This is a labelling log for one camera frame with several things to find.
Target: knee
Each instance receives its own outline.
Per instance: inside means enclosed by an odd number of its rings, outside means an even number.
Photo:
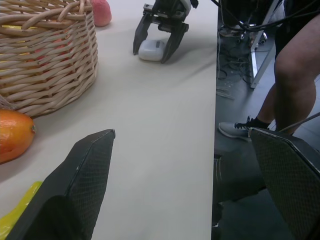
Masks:
[[[304,66],[300,59],[279,54],[274,64],[275,83],[282,89],[299,90],[303,85]]]

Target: orange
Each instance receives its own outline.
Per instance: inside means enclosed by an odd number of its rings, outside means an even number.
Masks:
[[[0,109],[0,164],[23,154],[32,143],[34,121],[27,115]]]

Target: person's leg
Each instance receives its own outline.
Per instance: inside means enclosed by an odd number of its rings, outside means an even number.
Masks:
[[[316,100],[315,78],[320,74],[320,15],[307,23],[275,60],[276,131],[304,120]],[[292,134],[297,128],[287,133]]]
[[[276,84],[274,84],[268,92],[263,105],[257,115],[257,119],[261,122],[270,124],[275,119],[275,101],[276,101]]]

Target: gray floor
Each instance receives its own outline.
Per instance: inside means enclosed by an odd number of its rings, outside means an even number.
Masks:
[[[231,46],[221,39],[221,45]],[[264,51],[270,48],[273,41],[258,48]],[[266,53],[258,54],[258,64],[263,61]],[[220,65],[223,66],[224,58],[220,56]],[[216,97],[215,124],[219,122],[240,122],[244,123],[247,116],[255,118],[270,89],[275,82],[274,61],[270,63],[260,80],[256,89],[250,89],[248,84],[241,79],[239,74],[229,69],[228,77],[218,80],[217,86],[228,88],[231,96]],[[316,81],[318,93],[320,92],[320,80]],[[320,112],[320,94],[316,99],[311,114]],[[320,117],[301,126],[294,136],[305,140],[312,147],[320,150]],[[225,137],[218,130],[215,132],[215,149],[219,151],[232,151],[247,144],[243,140]],[[258,195],[244,198],[237,202],[224,203],[223,217],[220,222],[222,229],[222,240],[293,240],[293,236],[276,207],[267,190],[261,191]]]

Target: wicker basket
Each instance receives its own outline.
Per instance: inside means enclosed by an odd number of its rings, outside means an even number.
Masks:
[[[95,81],[90,0],[0,0],[0,108],[53,112]]]

